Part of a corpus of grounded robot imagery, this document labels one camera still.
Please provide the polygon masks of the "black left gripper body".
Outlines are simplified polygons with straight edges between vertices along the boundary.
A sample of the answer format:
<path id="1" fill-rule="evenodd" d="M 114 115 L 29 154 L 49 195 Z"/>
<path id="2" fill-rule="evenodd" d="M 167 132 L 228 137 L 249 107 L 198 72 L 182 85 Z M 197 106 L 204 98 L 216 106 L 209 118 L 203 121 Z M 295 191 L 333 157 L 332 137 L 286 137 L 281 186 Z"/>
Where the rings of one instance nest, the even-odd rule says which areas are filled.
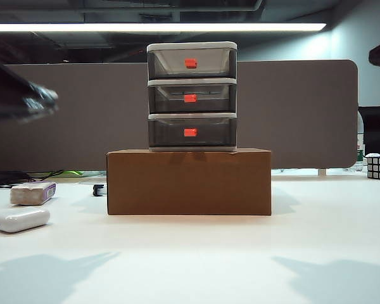
<path id="1" fill-rule="evenodd" d="M 29 116 L 26 99 L 34 96 L 30 83 L 0 62 L 0 120 Z"/>

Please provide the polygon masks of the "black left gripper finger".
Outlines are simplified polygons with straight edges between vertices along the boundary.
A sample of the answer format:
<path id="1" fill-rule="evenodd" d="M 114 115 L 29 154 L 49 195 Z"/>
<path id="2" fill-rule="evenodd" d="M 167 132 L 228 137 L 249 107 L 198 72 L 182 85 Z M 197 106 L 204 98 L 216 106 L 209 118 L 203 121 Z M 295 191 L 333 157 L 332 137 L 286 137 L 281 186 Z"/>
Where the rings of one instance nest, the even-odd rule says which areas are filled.
<path id="1" fill-rule="evenodd" d="M 27 82 L 27 87 L 26 103 L 54 103 L 58 99 L 58 94 L 55 91 L 44 86 Z"/>
<path id="2" fill-rule="evenodd" d="M 17 121 L 20 123 L 28 123 L 33 120 L 53 115 L 58 110 L 59 107 L 57 105 L 54 105 L 53 107 L 45 107 L 42 109 L 29 109 L 28 112 L 20 114 L 17 118 Z"/>

